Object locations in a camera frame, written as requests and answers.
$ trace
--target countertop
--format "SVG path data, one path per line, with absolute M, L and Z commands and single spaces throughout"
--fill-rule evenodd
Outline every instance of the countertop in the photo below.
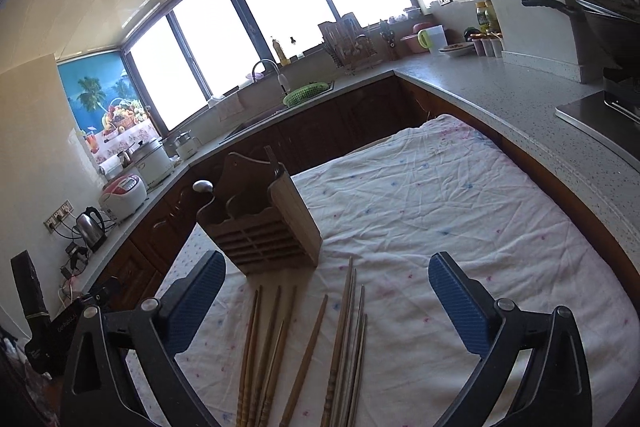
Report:
M 186 170 L 265 127 L 345 92 L 395 74 L 453 103 L 535 158 L 571 189 L 607 227 L 640 269 L 640 173 L 599 142 L 555 116 L 557 105 L 602 88 L 577 84 L 499 58 L 432 57 L 421 54 L 381 64 L 335 80 L 334 89 L 280 112 L 223 141 L 229 131 L 206 143 L 155 188 L 142 207 L 111 230 L 77 277 L 87 291 L 111 257 L 154 204 Z

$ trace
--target wooden utensil holder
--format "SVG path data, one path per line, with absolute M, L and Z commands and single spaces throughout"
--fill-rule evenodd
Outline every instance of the wooden utensil holder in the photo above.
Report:
M 282 164 L 225 158 L 198 224 L 242 273 L 316 267 L 322 238 Z

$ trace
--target green plastic basket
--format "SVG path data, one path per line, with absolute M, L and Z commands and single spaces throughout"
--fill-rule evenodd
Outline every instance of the green plastic basket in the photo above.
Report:
M 328 90 L 329 87 L 329 84 L 326 82 L 316 82 L 315 84 L 300 87 L 300 89 L 291 91 L 287 96 L 285 96 L 282 103 L 287 107 L 293 107 L 294 105 L 305 102 L 314 96 L 318 96 L 320 93 Z

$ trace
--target poster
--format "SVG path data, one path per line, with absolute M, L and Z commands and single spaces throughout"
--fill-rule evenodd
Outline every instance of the poster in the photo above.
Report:
M 158 137 L 118 52 L 58 65 L 71 112 L 98 165 Z

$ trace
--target palm tree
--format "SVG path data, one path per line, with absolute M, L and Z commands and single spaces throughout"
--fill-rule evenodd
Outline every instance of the palm tree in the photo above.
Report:
M 78 95 L 78 101 L 82 104 L 88 112 L 95 111 L 101 108 L 104 112 L 107 110 L 102 105 L 102 102 L 107 98 L 107 95 L 102 90 L 100 85 L 100 79 L 92 76 L 86 76 L 78 80 L 78 84 L 84 92 Z
M 113 89 L 117 95 L 121 98 L 132 98 L 136 95 L 136 92 L 124 78 L 120 78 L 113 86 Z

